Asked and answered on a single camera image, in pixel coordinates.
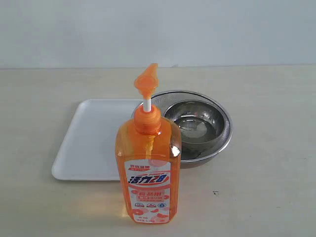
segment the pump nozzle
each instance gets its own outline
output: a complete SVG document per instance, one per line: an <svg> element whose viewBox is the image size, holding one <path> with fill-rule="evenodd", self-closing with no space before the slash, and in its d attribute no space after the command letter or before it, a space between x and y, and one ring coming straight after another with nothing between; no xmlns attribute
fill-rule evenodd
<svg viewBox="0 0 316 237"><path fill-rule="evenodd" d="M152 63L134 82L134 86L138 89L139 93L143 95L145 112L151 111L151 96L159 84L157 67L157 63Z"/></svg>

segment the stainless steel bowl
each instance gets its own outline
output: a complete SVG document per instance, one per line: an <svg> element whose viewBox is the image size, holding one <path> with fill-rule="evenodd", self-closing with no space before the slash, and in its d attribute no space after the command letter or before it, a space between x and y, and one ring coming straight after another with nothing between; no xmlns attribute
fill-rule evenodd
<svg viewBox="0 0 316 237"><path fill-rule="evenodd" d="M153 95L152 103L181 129L181 168L204 164L227 147L232 121L215 100L192 91L174 90Z"/></svg>

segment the white wall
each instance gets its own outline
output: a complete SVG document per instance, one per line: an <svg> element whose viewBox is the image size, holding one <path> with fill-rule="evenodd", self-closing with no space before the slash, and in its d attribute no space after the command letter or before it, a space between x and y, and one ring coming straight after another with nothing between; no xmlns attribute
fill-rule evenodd
<svg viewBox="0 0 316 237"><path fill-rule="evenodd" d="M0 0L0 68L316 63L316 0Z"/></svg>

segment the dish soap bottle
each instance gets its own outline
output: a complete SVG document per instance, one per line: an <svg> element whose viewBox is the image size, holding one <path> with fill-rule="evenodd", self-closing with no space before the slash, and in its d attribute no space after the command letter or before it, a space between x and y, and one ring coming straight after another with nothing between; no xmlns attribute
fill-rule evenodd
<svg viewBox="0 0 316 237"><path fill-rule="evenodd" d="M138 223L162 224L177 212L181 133L151 104L158 86L157 63L134 82L144 103L116 138L116 159L128 215Z"/></svg>

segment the small icon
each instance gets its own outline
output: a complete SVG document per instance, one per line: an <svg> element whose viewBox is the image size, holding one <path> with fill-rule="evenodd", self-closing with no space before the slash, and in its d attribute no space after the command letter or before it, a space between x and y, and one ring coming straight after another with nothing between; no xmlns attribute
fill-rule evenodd
<svg viewBox="0 0 316 237"><path fill-rule="evenodd" d="M146 207L156 207L156 205L153 203L148 203Z"/></svg>
<svg viewBox="0 0 316 237"><path fill-rule="evenodd" d="M166 204L164 204L164 203L160 203L160 204L158 204L158 207L165 207L166 206Z"/></svg>
<svg viewBox="0 0 316 237"><path fill-rule="evenodd" d="M135 206L136 207L144 207L144 205L142 203L140 203L140 202L135 203Z"/></svg>

